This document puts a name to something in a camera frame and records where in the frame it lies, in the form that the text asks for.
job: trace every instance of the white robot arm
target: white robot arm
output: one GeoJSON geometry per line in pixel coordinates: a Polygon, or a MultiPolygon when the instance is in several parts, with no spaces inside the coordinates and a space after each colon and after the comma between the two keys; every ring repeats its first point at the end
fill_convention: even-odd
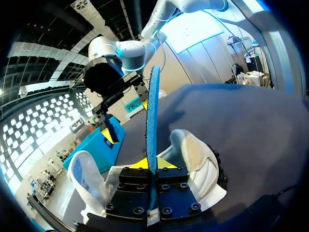
{"type": "Polygon", "coordinates": [[[176,8],[184,13],[204,9],[225,11],[228,4],[226,0],[158,0],[141,33],[141,41],[115,42],[103,36],[97,37],[89,45],[89,62],[105,57],[113,61],[122,76],[133,71],[142,74],[145,65],[166,40],[166,35],[159,30],[169,21],[176,8]]]}

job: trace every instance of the label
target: label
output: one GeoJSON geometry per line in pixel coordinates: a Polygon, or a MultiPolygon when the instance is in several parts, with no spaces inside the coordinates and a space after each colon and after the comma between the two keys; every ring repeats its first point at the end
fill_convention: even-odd
{"type": "Polygon", "coordinates": [[[136,110],[141,106],[140,98],[137,97],[130,101],[128,104],[125,105],[125,109],[128,113],[131,113],[132,111],[136,110]]]}

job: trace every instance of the light panel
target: light panel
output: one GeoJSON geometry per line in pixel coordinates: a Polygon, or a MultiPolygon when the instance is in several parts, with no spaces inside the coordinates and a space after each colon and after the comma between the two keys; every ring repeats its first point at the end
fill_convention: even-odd
{"type": "Polygon", "coordinates": [[[224,30],[212,16],[197,11],[174,18],[161,32],[167,35],[167,42],[175,52],[181,53],[199,42],[223,33],[224,30]]]}

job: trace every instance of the gray table surface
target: gray table surface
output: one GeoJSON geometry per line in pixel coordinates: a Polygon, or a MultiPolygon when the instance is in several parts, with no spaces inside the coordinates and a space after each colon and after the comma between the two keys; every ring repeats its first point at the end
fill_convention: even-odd
{"type": "MultiPolygon", "coordinates": [[[[123,125],[126,136],[116,165],[145,157],[145,120],[143,112],[123,125]]],[[[298,183],[308,164],[309,103],[277,90],[227,84],[183,86],[159,103],[158,153],[170,145],[174,129],[190,131],[220,154],[229,182],[226,197],[210,209],[218,222],[232,218],[264,194],[298,183]]],[[[291,194],[286,194],[286,201],[291,194]]],[[[75,191],[63,221],[82,222],[84,207],[75,191]]]]}

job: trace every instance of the white sneaker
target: white sneaker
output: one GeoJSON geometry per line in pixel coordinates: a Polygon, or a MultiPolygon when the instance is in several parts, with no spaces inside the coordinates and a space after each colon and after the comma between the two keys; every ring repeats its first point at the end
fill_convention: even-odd
{"type": "MultiPolygon", "coordinates": [[[[217,204],[224,198],[226,191],[217,184],[219,165],[212,150],[187,130],[174,130],[170,135],[170,140],[171,146],[159,154],[158,157],[161,157],[166,161],[175,158],[183,158],[189,172],[189,187],[196,201],[201,204],[202,211],[217,204]]],[[[89,153],[88,155],[91,158],[88,156],[89,159],[86,161],[86,153],[76,153],[70,163],[68,171],[68,176],[71,177],[71,180],[81,198],[86,203],[86,209],[82,211],[84,223],[88,221],[88,217],[86,216],[87,213],[93,213],[102,217],[106,216],[104,205],[110,201],[111,197],[117,190],[119,184],[118,176],[124,167],[111,167],[106,182],[104,182],[98,169],[93,168],[93,164],[95,163],[92,156],[89,153]],[[87,173],[89,169],[92,180],[88,180],[87,177],[90,178],[90,176],[86,175],[87,177],[83,178],[83,181],[90,181],[90,184],[87,185],[91,186],[91,192],[89,192],[89,188],[88,190],[85,188],[84,184],[80,184],[79,181],[76,181],[76,178],[72,178],[74,177],[73,167],[76,166],[75,163],[78,159],[76,156],[84,157],[85,159],[81,159],[80,161],[88,163],[88,165],[83,165],[83,173],[87,173]]],[[[148,226],[155,224],[158,221],[158,209],[154,209],[148,216],[148,226]]]]}

